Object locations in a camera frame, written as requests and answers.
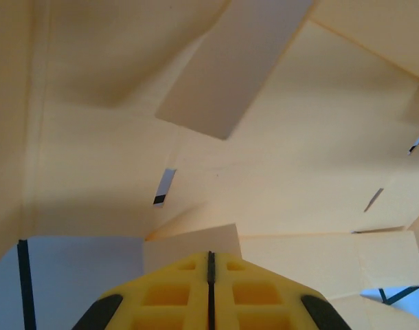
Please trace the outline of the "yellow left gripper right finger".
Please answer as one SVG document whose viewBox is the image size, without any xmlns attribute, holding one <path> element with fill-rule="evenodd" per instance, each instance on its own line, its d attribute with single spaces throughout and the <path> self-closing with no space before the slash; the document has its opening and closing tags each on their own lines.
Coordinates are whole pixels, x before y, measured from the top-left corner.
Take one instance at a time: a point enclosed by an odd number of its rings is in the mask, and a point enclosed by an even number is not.
<svg viewBox="0 0 419 330">
<path fill-rule="evenodd" d="M 212 329 L 349 329 L 318 291 L 226 253 L 211 253 Z"/>
</svg>

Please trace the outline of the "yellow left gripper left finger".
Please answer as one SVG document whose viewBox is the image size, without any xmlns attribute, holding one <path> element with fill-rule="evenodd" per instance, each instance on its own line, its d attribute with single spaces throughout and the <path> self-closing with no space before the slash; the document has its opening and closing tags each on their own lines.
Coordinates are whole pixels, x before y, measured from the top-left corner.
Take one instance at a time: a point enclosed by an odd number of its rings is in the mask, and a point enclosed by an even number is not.
<svg viewBox="0 0 419 330">
<path fill-rule="evenodd" d="M 74 329 L 208 329 L 208 252 L 104 292 Z"/>
</svg>

